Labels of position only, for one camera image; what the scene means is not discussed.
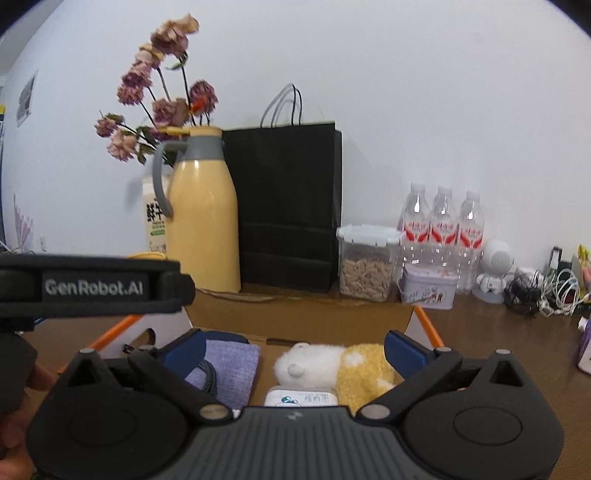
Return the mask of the person left hand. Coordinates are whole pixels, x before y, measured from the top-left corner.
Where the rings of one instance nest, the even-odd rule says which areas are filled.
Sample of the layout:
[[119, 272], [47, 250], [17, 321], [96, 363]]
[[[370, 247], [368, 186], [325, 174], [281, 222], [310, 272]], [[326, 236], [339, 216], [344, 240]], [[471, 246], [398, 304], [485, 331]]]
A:
[[[36, 364], [26, 386], [36, 391], [47, 391], [55, 381], [56, 377], [50, 371]], [[24, 394], [21, 405], [1, 419], [1, 446], [6, 449], [0, 465], [1, 480], [31, 478], [33, 463], [27, 452], [25, 436], [34, 413], [30, 397]]]

